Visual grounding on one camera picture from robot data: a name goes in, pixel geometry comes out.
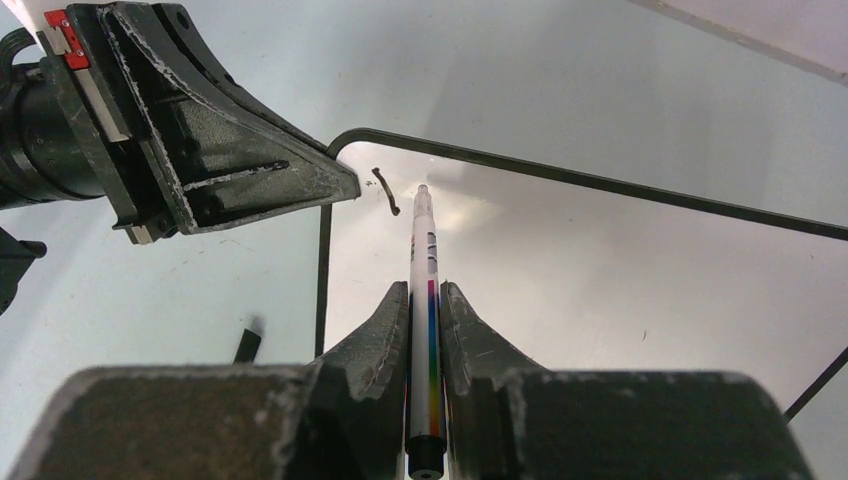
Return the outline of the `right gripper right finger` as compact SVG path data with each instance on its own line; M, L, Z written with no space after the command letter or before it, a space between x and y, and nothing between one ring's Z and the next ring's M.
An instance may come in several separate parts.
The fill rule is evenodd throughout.
M733 371L542 367L441 287L454 479L809 479L782 411Z

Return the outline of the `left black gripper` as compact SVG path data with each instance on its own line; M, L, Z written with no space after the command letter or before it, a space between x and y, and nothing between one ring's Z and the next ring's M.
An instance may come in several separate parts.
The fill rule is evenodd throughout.
M234 80L183 5L9 9L2 209L105 198L144 245L360 195L353 170Z

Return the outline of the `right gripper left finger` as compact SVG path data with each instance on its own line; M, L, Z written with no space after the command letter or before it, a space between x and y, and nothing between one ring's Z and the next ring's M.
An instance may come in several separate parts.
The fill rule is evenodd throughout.
M303 365L91 368L55 393L14 479L400 479L408 294Z

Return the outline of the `white marker pen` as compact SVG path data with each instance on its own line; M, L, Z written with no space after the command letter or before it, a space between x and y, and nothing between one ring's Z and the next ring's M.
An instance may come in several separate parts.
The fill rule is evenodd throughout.
M433 200L426 185L413 203L405 451L412 479L441 479L447 449L441 366L440 290Z

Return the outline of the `black marker cap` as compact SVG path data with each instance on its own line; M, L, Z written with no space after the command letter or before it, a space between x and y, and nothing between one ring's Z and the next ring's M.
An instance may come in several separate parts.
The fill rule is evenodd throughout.
M252 364L255 362L264 336L264 320L252 317L242 330L233 358L234 364Z

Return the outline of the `black framed whiteboard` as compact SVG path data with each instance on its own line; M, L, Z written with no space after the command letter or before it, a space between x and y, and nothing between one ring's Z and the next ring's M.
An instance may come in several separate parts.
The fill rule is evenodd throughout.
M409 276L412 203L439 273L563 370L729 370L796 418L847 376L843 225L369 128L329 155L360 196L321 210L316 353Z

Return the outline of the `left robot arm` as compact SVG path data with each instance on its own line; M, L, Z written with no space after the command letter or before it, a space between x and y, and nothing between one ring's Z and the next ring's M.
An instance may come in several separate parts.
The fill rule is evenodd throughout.
M145 245L360 195L354 171L236 82L183 5L9 8L3 208L105 198Z

